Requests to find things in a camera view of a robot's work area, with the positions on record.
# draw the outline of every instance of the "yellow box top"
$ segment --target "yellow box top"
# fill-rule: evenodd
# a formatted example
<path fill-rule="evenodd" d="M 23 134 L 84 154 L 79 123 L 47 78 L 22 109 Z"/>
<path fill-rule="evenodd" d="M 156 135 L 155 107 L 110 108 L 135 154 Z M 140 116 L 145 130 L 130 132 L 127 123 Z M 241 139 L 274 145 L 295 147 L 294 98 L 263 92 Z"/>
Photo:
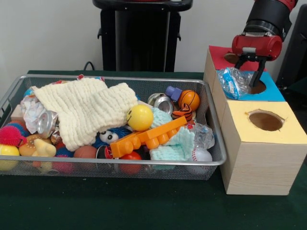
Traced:
<path fill-rule="evenodd" d="M 228 105 L 243 142 L 307 144 L 307 135 L 287 102 L 228 101 Z"/>

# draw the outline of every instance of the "white towel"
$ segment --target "white towel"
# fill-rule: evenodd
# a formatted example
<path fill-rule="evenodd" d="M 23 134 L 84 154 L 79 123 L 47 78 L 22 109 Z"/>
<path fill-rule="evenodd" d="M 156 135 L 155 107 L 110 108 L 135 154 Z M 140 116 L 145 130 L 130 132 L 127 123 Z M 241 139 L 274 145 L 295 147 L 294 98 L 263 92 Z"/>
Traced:
<path fill-rule="evenodd" d="M 127 112 L 138 104 L 126 83 L 107 88 L 93 78 L 34 88 L 34 93 L 47 110 L 58 113 L 59 131 L 70 151 L 93 144 L 97 132 L 124 126 Z"/>

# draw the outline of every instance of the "wire mesh basket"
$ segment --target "wire mesh basket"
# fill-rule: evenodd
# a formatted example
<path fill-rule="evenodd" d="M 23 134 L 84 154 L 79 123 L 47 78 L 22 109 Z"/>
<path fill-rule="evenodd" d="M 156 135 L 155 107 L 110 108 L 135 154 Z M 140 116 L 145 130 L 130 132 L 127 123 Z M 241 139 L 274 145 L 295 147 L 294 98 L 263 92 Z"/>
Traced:
<path fill-rule="evenodd" d="M 74 76 L 60 75 L 26 75 L 17 78 L 0 101 L 0 127 L 10 122 L 14 108 L 23 99 L 25 91 L 31 87 L 42 87 L 59 80 L 75 80 Z M 156 179 L 187 179 L 208 180 L 218 165 L 226 160 L 224 140 L 220 131 L 212 95 L 207 83 L 201 80 L 175 79 L 140 79 L 105 77 L 108 87 L 121 82 L 127 83 L 141 98 L 157 92 L 165 92 L 171 85 L 182 90 L 194 90 L 201 98 L 201 105 L 197 110 L 197 122 L 208 124 L 215 137 L 215 145 L 208 151 L 213 161 L 127 161 L 109 159 L 84 158 L 47 158 L 0 156 L 0 174 L 8 175 L 57 175 L 79 177 L 121 177 L 121 178 L 156 178 Z M 138 173 L 129 173 L 138 169 Z"/>

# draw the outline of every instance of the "towel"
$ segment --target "towel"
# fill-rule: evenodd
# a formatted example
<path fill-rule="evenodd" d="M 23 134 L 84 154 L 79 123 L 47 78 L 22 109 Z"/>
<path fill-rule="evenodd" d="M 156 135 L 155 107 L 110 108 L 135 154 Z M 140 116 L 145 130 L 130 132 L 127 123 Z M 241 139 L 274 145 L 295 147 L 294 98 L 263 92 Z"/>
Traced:
<path fill-rule="evenodd" d="M 137 105 L 126 83 L 108 88 L 98 79 L 83 78 L 65 84 L 34 88 L 47 110 L 59 115 L 59 131 L 69 151 L 95 142 L 97 132 L 124 126 L 127 112 Z"/>
<path fill-rule="evenodd" d="M 192 157 L 195 134 L 181 127 L 167 143 L 150 150 L 154 161 L 187 161 Z"/>
<path fill-rule="evenodd" d="M 158 108 L 152 108 L 153 112 L 153 123 L 150 128 L 157 128 L 158 126 L 164 125 L 168 122 L 171 122 L 172 116 Z"/>

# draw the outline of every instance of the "crumpled plastic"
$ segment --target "crumpled plastic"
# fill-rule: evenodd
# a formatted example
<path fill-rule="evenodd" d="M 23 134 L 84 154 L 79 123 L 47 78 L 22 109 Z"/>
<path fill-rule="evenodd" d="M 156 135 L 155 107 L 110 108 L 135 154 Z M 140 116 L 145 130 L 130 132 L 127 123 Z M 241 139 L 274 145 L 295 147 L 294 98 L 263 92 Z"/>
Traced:
<path fill-rule="evenodd" d="M 28 95 L 20 102 L 25 125 L 31 134 L 37 132 L 39 117 L 46 111 L 43 104 L 34 96 Z"/>
<path fill-rule="evenodd" d="M 226 68 L 217 71 L 218 79 L 226 96 L 238 100 L 250 91 L 249 82 L 253 75 L 236 68 Z"/>
<path fill-rule="evenodd" d="M 205 150 L 211 148 L 215 144 L 215 139 L 212 129 L 207 125 L 196 123 L 191 132 L 195 134 L 194 147 L 203 148 Z"/>

